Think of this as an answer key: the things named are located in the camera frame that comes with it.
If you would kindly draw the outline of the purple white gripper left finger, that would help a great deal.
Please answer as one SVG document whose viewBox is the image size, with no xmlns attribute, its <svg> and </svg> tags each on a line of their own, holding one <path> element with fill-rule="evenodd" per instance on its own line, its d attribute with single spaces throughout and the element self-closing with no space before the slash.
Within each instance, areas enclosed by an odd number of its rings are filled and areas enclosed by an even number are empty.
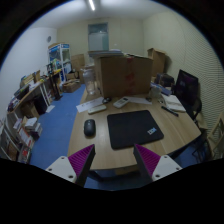
<svg viewBox="0 0 224 224">
<path fill-rule="evenodd" d="M 46 171 L 83 187 L 94 157 L 95 145 L 92 144 L 69 157 L 60 156 Z"/>
</svg>

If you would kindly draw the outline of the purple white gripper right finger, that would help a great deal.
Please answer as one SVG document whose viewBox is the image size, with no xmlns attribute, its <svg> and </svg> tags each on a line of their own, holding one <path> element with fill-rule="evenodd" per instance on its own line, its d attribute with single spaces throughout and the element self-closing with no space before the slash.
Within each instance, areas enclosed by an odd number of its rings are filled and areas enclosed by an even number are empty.
<svg viewBox="0 0 224 224">
<path fill-rule="evenodd" d="M 159 156 L 151 150 L 135 144 L 133 154 L 142 175 L 157 181 L 182 169 L 168 155 Z"/>
</svg>

